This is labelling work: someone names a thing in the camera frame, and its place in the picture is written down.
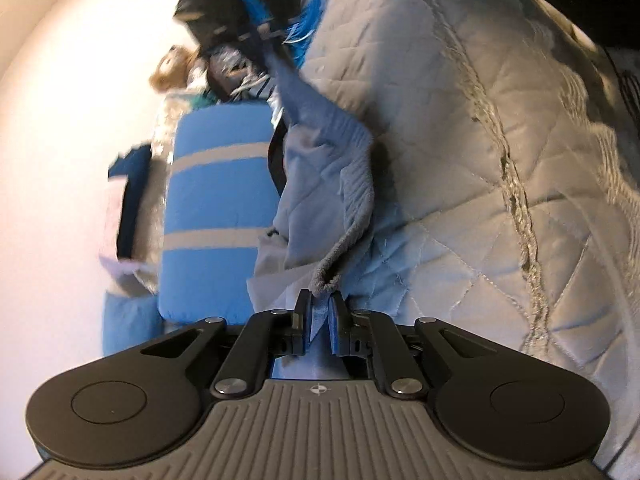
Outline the grey-blue fleece jacket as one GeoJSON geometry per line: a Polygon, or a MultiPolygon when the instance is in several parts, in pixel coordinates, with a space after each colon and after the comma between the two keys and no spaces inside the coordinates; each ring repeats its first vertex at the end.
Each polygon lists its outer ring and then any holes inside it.
{"type": "Polygon", "coordinates": [[[255,311],[291,307],[304,289],[314,297],[309,351],[277,359],[274,377],[342,379],[345,367],[330,344],[329,296],[361,259],[369,236],[373,136],[277,55],[265,59],[288,125],[286,183],[272,226],[259,237],[247,289],[255,311]]]}

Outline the left blue striped pillow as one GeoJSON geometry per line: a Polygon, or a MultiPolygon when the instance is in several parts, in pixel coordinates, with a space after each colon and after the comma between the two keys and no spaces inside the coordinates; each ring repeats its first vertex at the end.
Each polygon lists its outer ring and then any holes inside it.
{"type": "Polygon", "coordinates": [[[162,336],[164,320],[157,307],[157,296],[123,297],[107,292],[102,321],[104,356],[135,347],[162,336]]]}

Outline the blue striped pillow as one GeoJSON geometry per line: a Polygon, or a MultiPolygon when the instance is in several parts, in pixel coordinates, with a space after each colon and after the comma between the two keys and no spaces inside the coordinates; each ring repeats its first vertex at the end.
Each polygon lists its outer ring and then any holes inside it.
{"type": "Polygon", "coordinates": [[[157,292],[166,320],[242,324],[252,315],[247,282],[279,203],[267,162],[272,134],[264,102],[206,107],[180,120],[157,292]]]}
{"type": "Polygon", "coordinates": [[[157,296],[123,297],[107,292],[102,321],[104,356],[135,347],[162,336],[164,320],[157,307],[157,296]]]}

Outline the right blue striped pillow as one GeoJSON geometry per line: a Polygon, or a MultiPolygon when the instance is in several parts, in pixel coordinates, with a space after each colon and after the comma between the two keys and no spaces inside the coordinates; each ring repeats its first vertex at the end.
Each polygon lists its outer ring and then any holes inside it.
{"type": "Polygon", "coordinates": [[[206,107],[180,120],[157,292],[166,320],[242,324],[252,315],[247,282],[279,203],[267,162],[272,134],[264,102],[206,107]]]}

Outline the black bag with clutter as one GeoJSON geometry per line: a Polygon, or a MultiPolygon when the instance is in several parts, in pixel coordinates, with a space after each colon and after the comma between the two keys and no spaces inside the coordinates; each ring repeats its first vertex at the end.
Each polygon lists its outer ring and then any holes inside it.
{"type": "Polygon", "coordinates": [[[179,0],[175,17],[198,42],[209,89],[229,102],[247,76],[269,75],[268,52],[294,64],[285,37],[300,10],[302,0],[179,0]]]}

